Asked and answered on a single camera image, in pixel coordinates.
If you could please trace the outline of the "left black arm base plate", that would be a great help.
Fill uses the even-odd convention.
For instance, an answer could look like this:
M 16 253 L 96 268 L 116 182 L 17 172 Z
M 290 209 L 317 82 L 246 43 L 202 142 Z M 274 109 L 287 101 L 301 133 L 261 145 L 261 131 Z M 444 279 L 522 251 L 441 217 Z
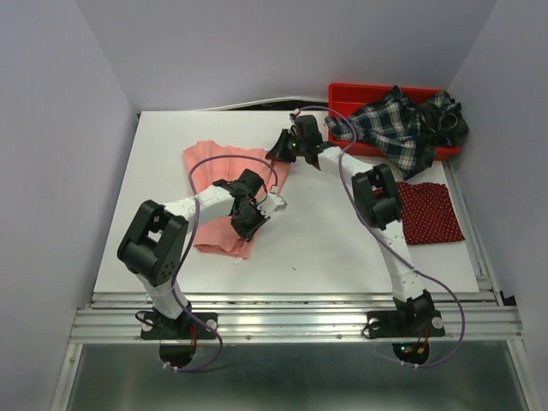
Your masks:
M 140 339 L 159 343 L 159 359 L 164 367 L 175 372 L 201 368 L 191 365 L 197 354 L 198 342 L 216 339 L 210 330 L 185 313 L 177 319 L 169 319 L 152 309 L 138 311 L 134 317 L 140 323 Z

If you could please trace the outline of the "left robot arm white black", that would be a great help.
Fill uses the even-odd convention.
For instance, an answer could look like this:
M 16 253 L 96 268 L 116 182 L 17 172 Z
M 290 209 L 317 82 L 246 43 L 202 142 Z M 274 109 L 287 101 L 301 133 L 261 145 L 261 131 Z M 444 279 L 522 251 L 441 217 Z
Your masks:
M 171 337 L 182 337 L 190 329 L 191 318 L 184 312 L 189 302 L 175 280 L 188 231 L 229 217 L 236 234 L 251 241 L 273 213 L 286 207 L 277 187 L 259 199 L 263 186 L 263 179 L 246 169 L 237 180 L 217 180 L 192 197 L 167 204 L 147 200 L 138 208 L 117 258 L 142 282 L 162 315 L 161 327 Z

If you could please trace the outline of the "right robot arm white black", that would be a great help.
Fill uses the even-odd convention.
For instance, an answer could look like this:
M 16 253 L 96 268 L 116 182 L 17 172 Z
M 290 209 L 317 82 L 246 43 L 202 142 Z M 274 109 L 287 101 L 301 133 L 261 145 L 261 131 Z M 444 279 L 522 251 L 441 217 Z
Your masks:
M 383 254 L 396 305 L 395 327 L 404 334 L 415 333 L 433 313 L 434 304 L 411 262 L 403 233 L 403 201 L 390 166 L 362 162 L 323 140 L 312 115 L 292 114 L 290 119 L 292 126 L 281 132 L 266 158 L 288 164 L 304 158 L 317 170 L 340 178 L 357 218 Z

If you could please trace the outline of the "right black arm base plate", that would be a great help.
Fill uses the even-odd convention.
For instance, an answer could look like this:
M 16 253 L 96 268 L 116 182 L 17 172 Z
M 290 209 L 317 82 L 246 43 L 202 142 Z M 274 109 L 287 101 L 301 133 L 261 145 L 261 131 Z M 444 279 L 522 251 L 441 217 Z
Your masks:
M 361 335 L 369 340 L 393 339 L 394 356 L 404 364 L 425 366 L 429 358 L 430 340 L 446 335 L 440 312 L 428 314 L 425 319 L 407 319 L 403 313 L 394 311 L 371 311 L 366 313 L 366 323 Z

